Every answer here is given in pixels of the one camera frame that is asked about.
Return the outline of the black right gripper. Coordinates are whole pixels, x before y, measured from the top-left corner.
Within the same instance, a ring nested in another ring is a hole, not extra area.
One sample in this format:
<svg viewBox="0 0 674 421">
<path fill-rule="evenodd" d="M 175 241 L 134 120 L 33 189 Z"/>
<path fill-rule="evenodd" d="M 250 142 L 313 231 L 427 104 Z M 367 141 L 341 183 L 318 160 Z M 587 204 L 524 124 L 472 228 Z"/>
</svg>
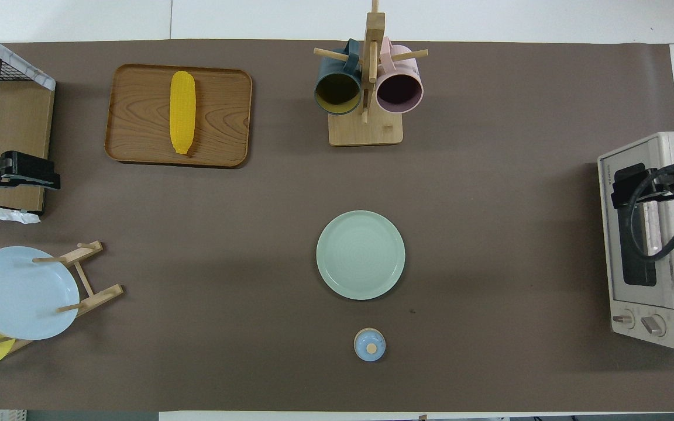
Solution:
<svg viewBox="0 0 674 421">
<path fill-rule="evenodd" d="M 656 176 L 638 195 L 633 195 L 639 185 L 659 171 Z M 644 202 L 669 202 L 674 200 L 674 164 L 662 168 L 648 168 L 634 175 L 628 176 L 628 170 L 618 170 L 614 174 L 611 200 L 613 207 L 618 209 L 628 203 L 630 209 L 635 209 Z"/>
</svg>

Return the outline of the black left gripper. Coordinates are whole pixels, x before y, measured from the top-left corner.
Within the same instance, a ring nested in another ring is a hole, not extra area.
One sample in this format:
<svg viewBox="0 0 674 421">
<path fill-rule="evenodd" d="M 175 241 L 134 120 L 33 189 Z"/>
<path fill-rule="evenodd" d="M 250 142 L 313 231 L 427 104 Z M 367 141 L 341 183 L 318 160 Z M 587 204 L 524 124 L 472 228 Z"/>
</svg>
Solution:
<svg viewBox="0 0 674 421">
<path fill-rule="evenodd" d="M 0 167 L 3 177 L 14 177 L 14 186 L 36 186 L 50 190 L 61 189 L 61 177 L 56 173 L 54 162 L 23 152 L 4 152 Z"/>
</svg>

